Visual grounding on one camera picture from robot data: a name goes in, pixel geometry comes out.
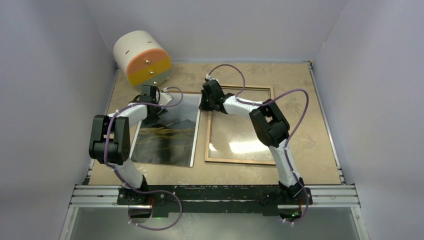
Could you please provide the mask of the mountain landscape photo print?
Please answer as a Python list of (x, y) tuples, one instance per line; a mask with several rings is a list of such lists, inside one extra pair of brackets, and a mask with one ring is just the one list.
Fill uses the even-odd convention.
[(138, 123), (130, 157), (135, 163), (192, 167), (199, 129), (201, 95), (183, 94), (182, 102), (158, 120)]

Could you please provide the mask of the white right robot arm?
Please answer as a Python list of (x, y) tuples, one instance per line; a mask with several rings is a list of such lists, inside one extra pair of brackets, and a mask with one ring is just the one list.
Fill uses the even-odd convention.
[(269, 148), (273, 157), (282, 200), (292, 204), (301, 193), (307, 195), (289, 148), (290, 124), (277, 104), (271, 99), (257, 102), (238, 98), (233, 93), (225, 94), (216, 79), (207, 79), (202, 87), (200, 110), (250, 119), (258, 140)]

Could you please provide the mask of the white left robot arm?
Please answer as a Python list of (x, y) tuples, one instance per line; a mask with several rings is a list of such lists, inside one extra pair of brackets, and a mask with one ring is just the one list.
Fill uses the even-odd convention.
[(146, 178), (132, 162), (130, 128), (143, 120), (157, 120), (164, 110), (160, 105), (161, 93), (156, 86), (143, 85), (141, 93), (127, 106), (108, 115), (93, 118), (88, 153), (111, 169), (129, 197), (138, 205), (149, 199)]

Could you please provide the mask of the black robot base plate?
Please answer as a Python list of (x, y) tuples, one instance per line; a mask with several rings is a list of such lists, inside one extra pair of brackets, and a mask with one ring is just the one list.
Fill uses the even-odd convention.
[(152, 208), (154, 218), (170, 213), (262, 214), (295, 220), (313, 203), (312, 193), (291, 198), (272, 185), (149, 185), (149, 194), (120, 187), (117, 204)]

